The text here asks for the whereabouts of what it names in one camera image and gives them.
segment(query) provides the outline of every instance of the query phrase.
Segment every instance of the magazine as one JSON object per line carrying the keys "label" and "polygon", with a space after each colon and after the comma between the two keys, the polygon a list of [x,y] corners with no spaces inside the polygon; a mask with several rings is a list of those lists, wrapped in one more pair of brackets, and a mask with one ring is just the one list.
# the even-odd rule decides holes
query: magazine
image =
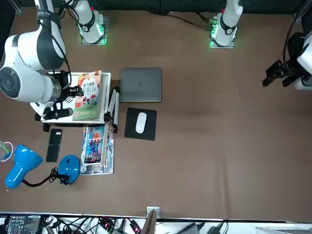
{"label": "magazine", "polygon": [[98,119],[103,86],[101,71],[79,75],[78,86],[82,88],[83,96],[75,97],[73,120]]}
{"label": "magazine", "polygon": [[112,174],[114,168],[114,129],[111,124],[83,128],[81,175]]}

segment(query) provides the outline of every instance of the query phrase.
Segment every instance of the blue lamp base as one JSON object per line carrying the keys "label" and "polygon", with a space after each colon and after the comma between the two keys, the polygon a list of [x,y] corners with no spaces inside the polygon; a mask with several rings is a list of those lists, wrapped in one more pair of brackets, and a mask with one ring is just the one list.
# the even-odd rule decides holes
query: blue lamp base
{"label": "blue lamp base", "polygon": [[65,156],[58,165],[58,173],[68,176],[69,184],[76,181],[80,173],[80,161],[75,155]]}

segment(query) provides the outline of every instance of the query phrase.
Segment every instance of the brown table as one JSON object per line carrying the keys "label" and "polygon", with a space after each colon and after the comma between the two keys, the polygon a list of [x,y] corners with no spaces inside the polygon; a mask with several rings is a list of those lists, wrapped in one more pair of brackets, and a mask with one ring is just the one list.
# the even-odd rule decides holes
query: brown table
{"label": "brown table", "polygon": [[[66,14],[62,35],[73,72],[161,67],[162,103],[120,105],[115,173],[9,190],[0,164],[0,210],[162,217],[312,220],[312,93],[261,81],[278,58],[292,16],[243,15],[235,49],[209,49],[208,33],[148,12],[110,16],[107,46],[81,45]],[[191,13],[184,18],[201,22]],[[34,8],[16,17],[12,34],[36,30]],[[29,103],[0,94],[0,139],[24,144],[44,159],[49,133]],[[128,107],[157,110],[156,140],[125,138]],[[81,128],[63,128],[61,157],[80,155]],[[27,175],[46,177],[57,164]]]}

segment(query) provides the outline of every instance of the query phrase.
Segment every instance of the silver laptop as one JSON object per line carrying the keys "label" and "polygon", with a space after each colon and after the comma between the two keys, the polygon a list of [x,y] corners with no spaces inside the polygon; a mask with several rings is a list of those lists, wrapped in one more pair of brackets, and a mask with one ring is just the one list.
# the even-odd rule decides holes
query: silver laptop
{"label": "silver laptop", "polygon": [[120,102],[161,102],[160,68],[122,68]]}

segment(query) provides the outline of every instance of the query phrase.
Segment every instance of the book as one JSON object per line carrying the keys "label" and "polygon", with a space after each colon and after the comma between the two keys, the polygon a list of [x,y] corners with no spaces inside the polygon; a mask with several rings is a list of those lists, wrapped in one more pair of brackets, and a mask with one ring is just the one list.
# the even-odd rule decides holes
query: book
{"label": "book", "polygon": [[112,174],[114,164],[114,128],[111,124],[83,128],[80,160],[81,175]]}
{"label": "book", "polygon": [[75,97],[73,120],[99,119],[103,89],[101,71],[80,74],[78,86],[83,96]]}

